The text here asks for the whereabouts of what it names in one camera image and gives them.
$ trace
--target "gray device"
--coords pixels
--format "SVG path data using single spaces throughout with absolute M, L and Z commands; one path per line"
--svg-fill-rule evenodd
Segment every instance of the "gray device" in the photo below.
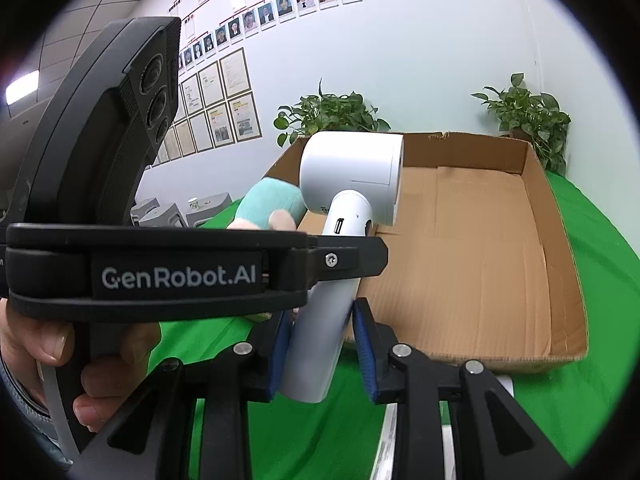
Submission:
M 186 220 L 189 227 L 199 227 L 231 204 L 229 193 L 218 193 L 189 200 Z
M 164 204 L 144 215 L 139 222 L 140 227 L 187 227 L 178 206 Z
M 141 200 L 139 204 L 136 204 L 131 208 L 131 221 L 133 225 L 139 225 L 140 219 L 152 211 L 156 207 L 159 207 L 160 203 L 157 198 L 145 198 Z

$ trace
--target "cardboard box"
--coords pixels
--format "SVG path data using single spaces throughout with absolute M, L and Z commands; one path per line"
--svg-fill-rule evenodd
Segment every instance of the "cardboard box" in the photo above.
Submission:
M 298 185 L 304 145 L 294 143 L 267 176 Z M 299 229 L 320 234 L 324 218 L 307 213 Z M 573 255 L 529 143 L 404 134 L 398 218 L 376 235 L 389 263 L 361 281 L 358 296 L 400 341 L 499 372 L 539 372 L 586 355 Z

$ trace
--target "human hand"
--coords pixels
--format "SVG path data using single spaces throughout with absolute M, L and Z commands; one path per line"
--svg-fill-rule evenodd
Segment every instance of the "human hand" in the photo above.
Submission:
M 78 421 L 94 433 L 116 412 L 146 376 L 149 352 L 160 342 L 158 323 L 132 324 L 120 354 L 90 362 L 81 374 L 85 393 L 74 401 Z M 0 352 L 14 378 L 36 402 L 46 406 L 38 363 L 61 366 L 74 350 L 71 323 L 22 316 L 0 299 Z

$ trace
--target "green leaves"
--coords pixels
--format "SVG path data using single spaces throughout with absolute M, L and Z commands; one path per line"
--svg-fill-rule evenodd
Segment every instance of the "green leaves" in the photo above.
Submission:
M 361 94 L 351 92 L 337 96 L 322 92 L 322 80 L 318 83 L 319 95 L 300 97 L 300 102 L 292 107 L 278 108 L 278 117 L 273 125 L 279 130 L 292 128 L 291 134 L 280 134 L 278 144 L 283 146 L 295 142 L 298 136 L 311 136 L 323 130 L 388 132 L 391 126 L 385 120 L 375 118 L 378 109 L 367 108 Z
M 275 126 L 279 130 L 286 130 L 289 127 L 289 121 L 287 121 L 283 116 L 278 115 L 278 118 L 273 121 L 273 126 Z
M 523 80 L 524 80 L 524 74 L 523 73 L 511 74 L 511 85 L 512 86 L 515 86 L 515 87 L 520 86 Z
M 553 97 L 551 94 L 541 93 L 540 96 L 542 97 L 542 102 L 545 104 L 546 108 L 548 108 L 549 110 L 552 110 L 553 108 L 555 108 L 556 111 L 560 110 L 560 105 L 558 104 L 558 101 L 556 101 L 556 98 Z
M 384 119 L 376 120 L 376 131 L 377 132 L 388 132 L 391 130 L 391 126 Z
M 531 94 L 523 85 L 523 73 L 511 74 L 510 80 L 511 87 L 501 92 L 492 86 L 484 87 L 495 93 L 497 100 L 487 99 L 482 92 L 471 95 L 482 99 L 487 111 L 495 114 L 500 121 L 500 132 L 520 127 L 528 134 L 542 167 L 564 175 L 566 163 L 563 154 L 571 117 L 560 111 L 558 101 L 551 94 Z
M 491 92 L 495 92 L 495 94 L 496 94 L 498 97 L 502 98 L 502 97 L 501 97 L 501 95 L 500 95 L 500 92 L 498 92 L 494 87 L 492 87 L 492 86 L 485 86 L 484 88 L 485 88 L 486 90 L 491 90 Z

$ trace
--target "framed certificate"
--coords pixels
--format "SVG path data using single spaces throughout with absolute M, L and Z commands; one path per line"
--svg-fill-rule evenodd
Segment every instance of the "framed certificate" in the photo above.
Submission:
M 221 58 L 220 72 L 222 72 L 222 83 L 228 99 L 251 90 L 244 48 L 239 48 Z
M 165 162 L 169 162 L 169 154 L 166 151 L 166 146 L 164 145 L 164 140 L 160 147 L 158 148 L 158 162 L 160 164 L 164 164 Z
M 169 160 L 175 160 L 180 158 L 180 146 L 178 145 L 178 139 L 175 136 L 175 128 L 171 126 L 164 136 L 164 145 L 166 146 L 166 152 L 169 155 Z
M 222 92 L 222 81 L 220 81 L 220 72 L 218 71 L 218 62 L 203 68 L 198 72 L 200 78 L 200 87 L 202 88 L 202 97 L 205 107 L 218 104 L 225 100 Z
M 178 137 L 178 143 L 180 144 L 180 151 L 182 156 L 192 155 L 196 152 L 196 147 L 193 143 L 193 137 L 191 137 L 191 127 L 189 121 L 183 121 L 175 125 L 175 134 Z
M 187 115 L 192 115 L 202 110 L 202 99 L 200 98 L 200 88 L 198 85 L 198 75 L 194 74 L 182 83 L 184 92 L 184 105 Z
M 238 142 L 262 136 L 258 114 L 255 111 L 254 94 L 249 93 L 229 101 L 231 118 L 236 128 Z
M 184 100 L 182 95 L 182 86 L 178 85 L 178 111 L 175 113 L 174 122 L 179 122 L 187 116 L 184 111 Z
M 216 148 L 235 143 L 229 112 L 224 103 L 207 110 L 207 120 L 211 127 L 211 136 Z
M 189 119 L 189 122 L 191 123 L 193 139 L 196 142 L 196 150 L 198 152 L 204 152 L 205 150 L 213 148 L 206 115 L 204 113 L 194 115 Z

